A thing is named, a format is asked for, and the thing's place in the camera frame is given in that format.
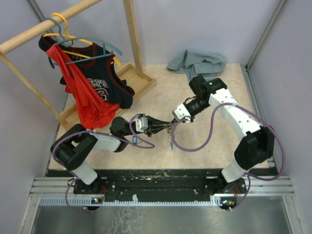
blue hanger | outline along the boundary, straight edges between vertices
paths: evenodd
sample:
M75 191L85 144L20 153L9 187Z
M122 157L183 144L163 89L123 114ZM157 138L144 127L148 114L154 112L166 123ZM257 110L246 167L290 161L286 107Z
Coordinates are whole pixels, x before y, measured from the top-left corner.
M62 27L60 26L59 22L57 22L55 19L51 18L51 17L45 17L44 20L50 20L53 23L55 23L58 26L58 34L63 38L63 40L66 40L66 38L63 36L63 34L61 33L62 31ZM63 43L63 41L61 42L61 45L65 46L65 47L70 47L74 44L74 41L72 40L67 40L67 41L71 41L70 44L67 43Z
M91 37L77 37L77 38L64 39L62 41L57 42L55 45L59 45L59 44L62 44L64 42L67 42L67 41L73 41L73 40L79 40L79 39L93 40L93 41L97 41L97 42L103 43L103 53L104 54L103 55L99 55L99 56L95 56L95 57L91 57L91 58L80 59L80 60L77 60L77 61L71 61L71 62L68 62L66 64L83 62L83 61L88 61L88 60L92 60L92 59L98 59L98 58L107 57L107 56L112 55L113 51L111 51L109 54L106 54L105 45L108 45L110 48L112 48L114 51L116 51L119 55L122 55L122 52L117 47L113 46L112 44L110 44L110 43L108 43L108 42L106 42L104 40L97 39L97 38L91 38Z

clothing rack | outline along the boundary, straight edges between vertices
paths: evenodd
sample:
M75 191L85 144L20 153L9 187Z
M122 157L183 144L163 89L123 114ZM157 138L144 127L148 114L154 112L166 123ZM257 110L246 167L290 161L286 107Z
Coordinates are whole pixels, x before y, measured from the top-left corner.
M101 0L83 0L76 5L73 5L66 10L62 11L60 14L63 15L66 19L79 14L80 12L88 9L89 7L95 5ZM135 59L135 66L128 63L120 71L117 72L117 75L123 76L123 78L130 78L132 80L133 89L136 92L134 96L134 101L138 99L145 91L149 90L150 87L156 84L156 80L147 76L142 69L142 60L139 48L139 40L137 34L137 24L135 18L135 11L133 0L123 0L125 15L127 18L130 41L132 45L133 56ZM53 16L58 23L62 23L63 20L58 16ZM56 25L50 21L45 20L36 26L20 33L19 35L9 39L8 41L0 44L0 59L2 62L46 105L56 116L56 119L59 123L66 129L70 129L74 124L77 123L77 118L69 118L69 114L76 115L75 106L72 106L68 110L65 110L62 113L59 113L51 103L35 88L35 86L29 82L29 80L19 71L19 69L5 56L5 54L15 50L16 48L24 45L35 37L45 33L46 31L52 29ZM117 111L116 115L122 114L122 110Z

wooden base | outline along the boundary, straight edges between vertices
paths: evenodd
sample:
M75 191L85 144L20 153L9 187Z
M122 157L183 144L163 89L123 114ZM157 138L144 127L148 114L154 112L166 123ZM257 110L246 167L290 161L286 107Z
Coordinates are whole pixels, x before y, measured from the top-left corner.
M147 93L152 87L156 85L156 80L149 77L145 73L142 76L139 75L138 70L135 66L133 66L130 62L127 63L124 67L122 67L117 72L118 77L121 80L126 80L127 85L133 88L135 91L135 95L133 98L133 102L135 102L138 98L142 97L145 93ZM118 109L116 111L115 116L120 116L126 110ZM60 124L66 129L69 130L75 124L80 123L79 116L77 113L76 105L71 106L67 110L64 110L60 113L60 115L68 122L68 125L64 126L58 117L56 119Z

wooden rod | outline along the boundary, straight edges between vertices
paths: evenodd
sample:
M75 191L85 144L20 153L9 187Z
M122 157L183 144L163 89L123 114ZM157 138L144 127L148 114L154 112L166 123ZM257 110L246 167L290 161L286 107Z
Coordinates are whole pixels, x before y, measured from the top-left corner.
M123 0L123 6L125 8L125 14L127 18L128 30L132 46L132 53L135 59L136 69L138 71L138 74L140 76L143 76L141 51L137 34L137 22L135 16L135 9L133 6L133 0Z
M44 96L29 82L29 80L17 69L17 67L0 52L2 62L46 105L58 118L61 125L70 128L70 124L60 115L60 113L44 98Z
M63 15L66 19L69 19L100 1L101 0L83 0L77 3L76 5L73 5L67 8L66 10L62 11L60 14ZM58 16L53 16L52 18L59 23L63 22L63 20ZM50 30L53 27L55 27L55 24L52 21L45 20L44 22L41 22L36 26L26 30L25 32L2 43L0 45L0 51L5 55L10 51L20 47L21 45L29 42L35 37L43 34L44 32Z

red shirt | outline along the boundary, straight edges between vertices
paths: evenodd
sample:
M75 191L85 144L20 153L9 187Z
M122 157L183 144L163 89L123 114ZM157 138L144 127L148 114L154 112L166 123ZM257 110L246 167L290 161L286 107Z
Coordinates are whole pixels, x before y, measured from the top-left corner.
M66 81L65 91L73 94L81 124L88 129L102 128L115 116L119 104L102 100L76 64L66 64L72 60L58 46L52 45L46 51L60 67Z

